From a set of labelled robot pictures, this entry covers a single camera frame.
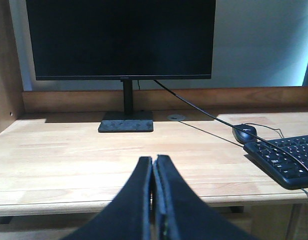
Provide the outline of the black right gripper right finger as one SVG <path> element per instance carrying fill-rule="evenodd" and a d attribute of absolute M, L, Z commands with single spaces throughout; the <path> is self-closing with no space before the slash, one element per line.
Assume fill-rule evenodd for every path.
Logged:
<path fill-rule="evenodd" d="M 167 155 L 153 164 L 154 213 L 160 240 L 253 240 L 254 236 L 227 221 L 188 186 Z"/>

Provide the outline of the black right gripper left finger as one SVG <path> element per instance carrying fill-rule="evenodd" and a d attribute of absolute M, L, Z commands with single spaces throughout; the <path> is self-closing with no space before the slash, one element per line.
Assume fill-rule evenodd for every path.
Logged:
<path fill-rule="evenodd" d="M 149 240 L 152 158 L 142 156 L 123 188 L 99 214 L 64 240 Z"/>

